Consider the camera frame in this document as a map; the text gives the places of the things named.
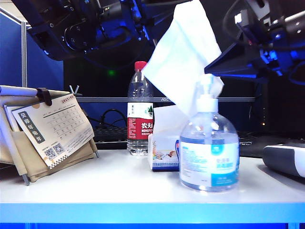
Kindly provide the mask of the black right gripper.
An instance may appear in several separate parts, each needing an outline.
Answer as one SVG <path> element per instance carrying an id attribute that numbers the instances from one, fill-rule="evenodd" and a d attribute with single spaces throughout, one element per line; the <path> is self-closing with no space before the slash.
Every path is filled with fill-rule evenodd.
<path id="1" fill-rule="evenodd" d="M 282 76 L 293 65 L 290 52 L 245 48 L 235 43 L 207 65 L 204 72 L 222 77 Z"/>

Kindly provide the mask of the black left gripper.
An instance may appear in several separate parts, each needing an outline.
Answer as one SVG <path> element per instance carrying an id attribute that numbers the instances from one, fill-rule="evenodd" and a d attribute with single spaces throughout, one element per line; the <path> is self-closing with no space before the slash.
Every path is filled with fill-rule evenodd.
<path id="1" fill-rule="evenodd" d="M 120 5 L 123 21 L 131 34 L 139 41 L 146 39 L 150 45 L 157 45 L 152 32 L 154 22 L 145 11 L 145 3 L 142 0 L 121 0 Z"/>

